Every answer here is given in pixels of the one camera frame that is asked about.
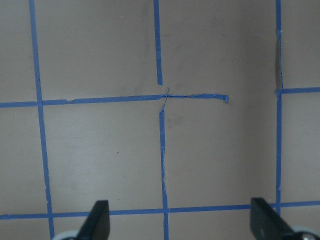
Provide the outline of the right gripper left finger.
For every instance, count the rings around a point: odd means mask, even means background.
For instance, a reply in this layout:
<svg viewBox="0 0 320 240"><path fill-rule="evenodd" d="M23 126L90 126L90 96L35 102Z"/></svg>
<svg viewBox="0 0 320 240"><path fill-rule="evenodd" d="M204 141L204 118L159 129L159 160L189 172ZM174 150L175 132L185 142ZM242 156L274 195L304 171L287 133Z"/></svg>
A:
<svg viewBox="0 0 320 240"><path fill-rule="evenodd" d="M110 231L109 202L98 200L79 230L61 232L53 240L107 240Z"/></svg>

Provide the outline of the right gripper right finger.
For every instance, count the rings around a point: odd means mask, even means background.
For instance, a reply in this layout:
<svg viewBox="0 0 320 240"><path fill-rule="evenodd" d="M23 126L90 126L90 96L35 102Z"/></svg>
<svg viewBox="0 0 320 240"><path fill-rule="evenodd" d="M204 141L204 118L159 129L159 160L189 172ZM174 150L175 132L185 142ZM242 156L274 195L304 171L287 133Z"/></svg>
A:
<svg viewBox="0 0 320 240"><path fill-rule="evenodd" d="M290 227L262 197L250 200L250 231L256 240L318 240L320 236L304 228Z"/></svg>

